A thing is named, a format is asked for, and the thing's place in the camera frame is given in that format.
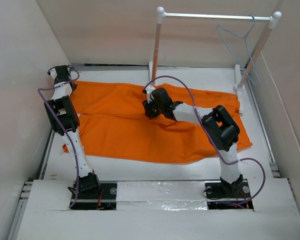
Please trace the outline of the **orange trousers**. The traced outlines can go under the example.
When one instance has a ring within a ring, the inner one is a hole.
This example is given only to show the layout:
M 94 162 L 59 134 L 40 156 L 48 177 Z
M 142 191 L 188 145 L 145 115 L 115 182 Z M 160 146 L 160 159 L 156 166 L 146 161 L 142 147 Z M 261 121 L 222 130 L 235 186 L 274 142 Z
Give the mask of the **orange trousers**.
M 140 85 L 81 81 L 70 98 L 89 156 L 187 164 L 217 154 L 199 125 L 146 117 Z

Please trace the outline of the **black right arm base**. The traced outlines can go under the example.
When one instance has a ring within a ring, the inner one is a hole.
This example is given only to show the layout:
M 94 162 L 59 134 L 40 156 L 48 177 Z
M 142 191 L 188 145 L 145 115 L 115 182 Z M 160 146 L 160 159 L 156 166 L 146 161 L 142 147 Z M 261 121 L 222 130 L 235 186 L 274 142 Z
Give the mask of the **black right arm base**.
M 250 200 L 251 192 L 248 181 L 243 180 L 238 190 L 234 193 L 226 193 L 222 189 L 220 180 L 204 182 L 205 189 L 202 191 L 203 197 L 207 200 L 209 210 L 253 210 L 254 206 Z

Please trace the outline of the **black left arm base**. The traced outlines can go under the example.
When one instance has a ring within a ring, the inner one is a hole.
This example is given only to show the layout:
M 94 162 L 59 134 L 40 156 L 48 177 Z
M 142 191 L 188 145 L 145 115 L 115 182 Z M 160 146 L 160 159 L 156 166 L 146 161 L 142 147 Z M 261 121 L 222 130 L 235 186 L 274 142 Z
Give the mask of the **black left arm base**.
M 117 209 L 117 181 L 101 181 L 101 190 L 96 193 L 80 193 L 75 201 L 75 189 L 68 187 L 72 196 L 69 203 L 71 210 L 112 211 Z

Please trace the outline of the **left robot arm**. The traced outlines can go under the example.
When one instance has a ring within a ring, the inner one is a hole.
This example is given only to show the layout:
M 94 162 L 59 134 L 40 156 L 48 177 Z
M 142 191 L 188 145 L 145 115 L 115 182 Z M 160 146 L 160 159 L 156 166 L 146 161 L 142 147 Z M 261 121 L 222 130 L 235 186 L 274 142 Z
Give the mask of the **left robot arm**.
M 87 160 L 79 134 L 80 120 L 71 101 L 71 94 L 76 90 L 76 78 L 71 72 L 75 69 L 71 65 L 57 65 L 50 68 L 47 74 L 53 80 L 52 97 L 47 100 L 42 97 L 44 107 L 52 130 L 64 140 L 76 169 L 75 186 L 71 187 L 79 197 L 97 198 L 102 187 L 100 181 Z

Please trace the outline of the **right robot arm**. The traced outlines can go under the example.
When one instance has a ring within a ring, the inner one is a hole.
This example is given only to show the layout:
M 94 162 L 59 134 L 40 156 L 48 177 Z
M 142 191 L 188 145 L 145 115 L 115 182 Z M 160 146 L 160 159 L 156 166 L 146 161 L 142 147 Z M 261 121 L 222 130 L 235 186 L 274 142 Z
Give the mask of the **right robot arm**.
M 146 94 L 146 100 L 142 105 L 145 116 L 149 119 L 163 115 L 176 122 L 187 122 L 203 127 L 209 142 L 219 156 L 222 193 L 227 197 L 237 194 L 243 183 L 237 155 L 240 128 L 227 109 L 222 105 L 202 108 L 182 101 L 173 101 L 163 87 L 155 88 L 150 85 L 142 92 Z

